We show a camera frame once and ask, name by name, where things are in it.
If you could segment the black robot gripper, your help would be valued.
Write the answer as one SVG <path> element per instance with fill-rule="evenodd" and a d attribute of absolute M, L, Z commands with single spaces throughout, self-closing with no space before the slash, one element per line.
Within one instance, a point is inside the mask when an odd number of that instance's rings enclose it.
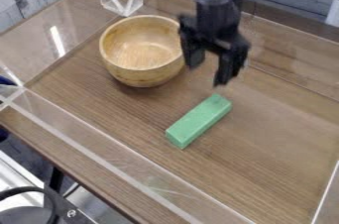
<path fill-rule="evenodd" d="M 196 14 L 179 15 L 186 65 L 198 67 L 206 50 L 220 52 L 214 85 L 227 85 L 246 66 L 251 44 L 240 33 L 243 0 L 195 0 Z"/>

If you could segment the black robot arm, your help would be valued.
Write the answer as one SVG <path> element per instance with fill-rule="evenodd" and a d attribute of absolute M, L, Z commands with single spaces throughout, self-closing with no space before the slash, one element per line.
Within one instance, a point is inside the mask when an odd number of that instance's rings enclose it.
<path fill-rule="evenodd" d="M 186 65 L 198 67 L 206 52 L 219 57 L 214 85 L 227 85 L 248 59 L 251 43 L 240 33 L 243 0 L 195 0 L 196 15 L 182 14 L 179 35 Z"/>

